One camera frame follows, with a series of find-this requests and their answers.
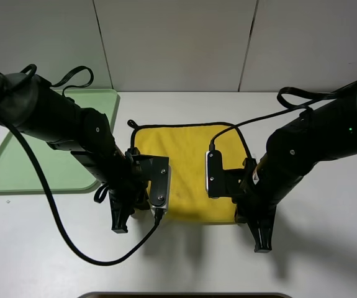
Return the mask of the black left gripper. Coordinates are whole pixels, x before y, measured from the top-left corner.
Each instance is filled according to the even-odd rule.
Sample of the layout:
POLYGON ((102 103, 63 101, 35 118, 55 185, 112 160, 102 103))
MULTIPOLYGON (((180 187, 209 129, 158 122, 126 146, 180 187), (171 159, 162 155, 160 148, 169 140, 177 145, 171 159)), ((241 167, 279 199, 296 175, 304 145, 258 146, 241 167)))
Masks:
POLYGON ((169 164, 167 156, 144 155, 138 148, 129 148, 125 152, 126 169, 122 172, 123 181, 117 188, 111 188, 118 201, 111 200, 111 230, 115 233, 127 233, 127 210, 131 218, 144 218, 150 208, 151 172, 154 168, 169 164))

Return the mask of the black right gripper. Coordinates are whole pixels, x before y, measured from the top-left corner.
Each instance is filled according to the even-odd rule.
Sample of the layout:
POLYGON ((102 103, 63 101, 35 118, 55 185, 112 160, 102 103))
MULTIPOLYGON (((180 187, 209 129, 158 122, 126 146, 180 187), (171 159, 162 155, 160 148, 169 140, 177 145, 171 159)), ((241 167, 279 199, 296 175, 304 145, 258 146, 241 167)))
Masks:
POLYGON ((234 220, 248 224, 255 253, 272 250, 272 223, 279 202, 279 163, 263 157, 245 158, 244 167, 225 169, 225 194, 235 204, 234 220))

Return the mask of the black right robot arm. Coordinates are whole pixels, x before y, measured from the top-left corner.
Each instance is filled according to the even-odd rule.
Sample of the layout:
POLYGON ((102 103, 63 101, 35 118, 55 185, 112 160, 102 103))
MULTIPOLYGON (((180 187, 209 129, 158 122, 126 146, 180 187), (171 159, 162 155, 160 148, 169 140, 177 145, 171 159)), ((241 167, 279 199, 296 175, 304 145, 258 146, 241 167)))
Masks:
POLYGON ((278 101, 285 107, 283 94, 308 99, 306 108, 269 136, 259 161, 244 159, 233 197, 235 221, 248 225, 257 253, 271 251, 277 205, 317 163, 357 155, 357 81, 330 93, 332 101, 317 109, 310 105, 325 95, 283 88, 278 101))

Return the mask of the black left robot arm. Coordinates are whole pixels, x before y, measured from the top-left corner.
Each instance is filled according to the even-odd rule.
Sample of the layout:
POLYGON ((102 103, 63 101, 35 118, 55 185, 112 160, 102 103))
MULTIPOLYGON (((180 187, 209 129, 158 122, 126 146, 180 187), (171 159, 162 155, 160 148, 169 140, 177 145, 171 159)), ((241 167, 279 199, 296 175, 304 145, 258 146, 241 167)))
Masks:
POLYGON ((68 151, 100 183, 94 201, 108 199, 112 230, 127 231, 136 210, 152 210, 160 222, 167 210, 169 159, 120 151, 107 116, 55 91, 31 64, 13 74, 0 73, 0 125, 22 142, 25 135, 68 151))

